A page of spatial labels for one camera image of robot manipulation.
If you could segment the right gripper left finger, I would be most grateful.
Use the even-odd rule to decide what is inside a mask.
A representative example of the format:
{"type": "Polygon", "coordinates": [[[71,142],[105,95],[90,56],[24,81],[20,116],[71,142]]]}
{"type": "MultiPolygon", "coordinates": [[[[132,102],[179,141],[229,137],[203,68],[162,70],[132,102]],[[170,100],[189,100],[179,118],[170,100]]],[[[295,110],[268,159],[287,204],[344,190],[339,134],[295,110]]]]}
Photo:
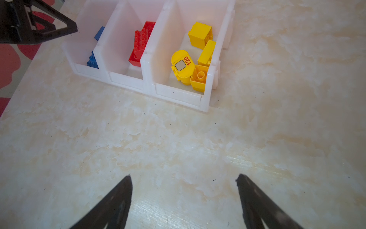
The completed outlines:
{"type": "Polygon", "coordinates": [[[73,229],[124,229],[132,202],[132,179],[122,179],[73,229]]]}

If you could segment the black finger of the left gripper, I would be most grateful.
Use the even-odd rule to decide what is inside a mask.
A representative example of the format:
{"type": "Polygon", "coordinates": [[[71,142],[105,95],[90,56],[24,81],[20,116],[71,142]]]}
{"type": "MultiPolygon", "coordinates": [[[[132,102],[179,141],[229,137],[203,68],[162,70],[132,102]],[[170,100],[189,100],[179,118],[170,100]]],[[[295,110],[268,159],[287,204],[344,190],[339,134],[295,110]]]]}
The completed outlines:
{"type": "Polygon", "coordinates": [[[41,44],[78,31],[77,24],[73,20],[44,1],[12,1],[11,9],[14,21],[11,25],[12,44],[41,44]],[[66,26],[57,29],[53,23],[35,15],[32,10],[33,6],[63,22],[66,26]]]}

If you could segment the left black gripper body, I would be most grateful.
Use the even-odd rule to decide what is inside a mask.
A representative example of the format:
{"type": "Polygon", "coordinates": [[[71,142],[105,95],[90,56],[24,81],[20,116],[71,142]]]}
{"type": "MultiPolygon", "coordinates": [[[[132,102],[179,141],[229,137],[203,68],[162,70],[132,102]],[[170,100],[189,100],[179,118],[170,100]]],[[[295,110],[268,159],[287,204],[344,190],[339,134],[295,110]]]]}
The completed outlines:
{"type": "Polygon", "coordinates": [[[22,1],[1,0],[1,44],[20,44],[22,1]]]}

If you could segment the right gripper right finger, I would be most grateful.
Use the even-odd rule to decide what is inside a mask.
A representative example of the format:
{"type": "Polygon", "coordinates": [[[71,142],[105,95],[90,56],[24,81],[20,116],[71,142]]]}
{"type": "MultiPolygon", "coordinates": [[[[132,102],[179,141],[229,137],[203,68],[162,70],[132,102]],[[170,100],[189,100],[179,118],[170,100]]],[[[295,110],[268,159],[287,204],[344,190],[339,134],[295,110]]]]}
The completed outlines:
{"type": "Polygon", "coordinates": [[[248,176],[236,180],[243,219],[248,229],[301,229],[296,221],[278,207],[248,176]]]}

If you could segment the blue lego brick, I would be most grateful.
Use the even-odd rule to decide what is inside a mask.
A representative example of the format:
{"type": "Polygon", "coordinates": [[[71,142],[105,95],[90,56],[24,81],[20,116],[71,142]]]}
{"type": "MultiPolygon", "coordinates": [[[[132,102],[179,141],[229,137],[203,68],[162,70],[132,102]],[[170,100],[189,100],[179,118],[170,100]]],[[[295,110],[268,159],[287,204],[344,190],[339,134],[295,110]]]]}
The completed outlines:
{"type": "Polygon", "coordinates": [[[99,39],[100,39],[100,37],[101,37],[101,35],[102,35],[102,33],[103,33],[104,29],[105,29],[105,27],[104,27],[104,26],[102,26],[102,27],[98,30],[98,32],[97,32],[97,33],[96,33],[96,35],[94,36],[94,39],[95,39],[96,41],[99,41],[99,39]]]}
{"type": "Polygon", "coordinates": [[[92,68],[96,68],[96,69],[99,68],[93,51],[91,53],[91,56],[89,57],[89,61],[87,62],[87,66],[92,67],[92,68]]]}

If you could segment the red long lego brick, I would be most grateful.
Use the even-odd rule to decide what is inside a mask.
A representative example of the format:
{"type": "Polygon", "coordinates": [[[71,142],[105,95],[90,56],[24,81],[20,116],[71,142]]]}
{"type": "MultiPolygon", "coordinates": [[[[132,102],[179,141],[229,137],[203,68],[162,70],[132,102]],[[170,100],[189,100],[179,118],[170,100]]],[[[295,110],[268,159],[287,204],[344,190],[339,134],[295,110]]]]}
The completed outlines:
{"type": "Polygon", "coordinates": [[[141,67],[141,57],[145,51],[148,40],[151,36],[155,22],[145,22],[144,27],[139,31],[136,30],[134,34],[134,47],[130,55],[129,62],[133,66],[141,67]]]}

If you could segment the yellow round lego brick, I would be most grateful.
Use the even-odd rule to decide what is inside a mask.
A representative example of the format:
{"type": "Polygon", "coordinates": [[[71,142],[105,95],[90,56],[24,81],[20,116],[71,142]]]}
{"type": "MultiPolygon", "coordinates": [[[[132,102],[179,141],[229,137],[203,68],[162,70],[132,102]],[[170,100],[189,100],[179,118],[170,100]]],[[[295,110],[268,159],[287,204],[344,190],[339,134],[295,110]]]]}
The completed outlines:
{"type": "Polygon", "coordinates": [[[171,57],[172,71],[184,85],[191,85],[190,79],[193,75],[195,64],[189,53],[185,50],[176,51],[171,57]]]}

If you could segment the yellow six-stud lego brick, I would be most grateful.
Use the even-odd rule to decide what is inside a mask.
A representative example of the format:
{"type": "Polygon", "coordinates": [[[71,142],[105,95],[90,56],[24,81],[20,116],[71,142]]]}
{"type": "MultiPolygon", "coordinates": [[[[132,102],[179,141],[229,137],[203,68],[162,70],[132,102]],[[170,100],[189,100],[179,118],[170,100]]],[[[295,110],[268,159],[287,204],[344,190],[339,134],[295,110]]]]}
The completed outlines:
{"type": "Polygon", "coordinates": [[[210,66],[216,42],[209,40],[205,45],[197,63],[202,66],[210,66]]]}

